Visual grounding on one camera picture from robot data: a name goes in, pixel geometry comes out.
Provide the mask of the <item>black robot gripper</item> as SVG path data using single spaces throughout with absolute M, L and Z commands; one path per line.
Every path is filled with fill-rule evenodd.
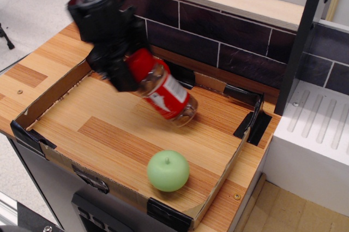
M 70 0 L 67 8 L 81 40 L 92 43 L 87 61 L 96 72 L 107 77 L 119 92 L 138 89 L 124 57 L 147 47 L 144 22 L 135 8 L 121 10 L 125 0 Z

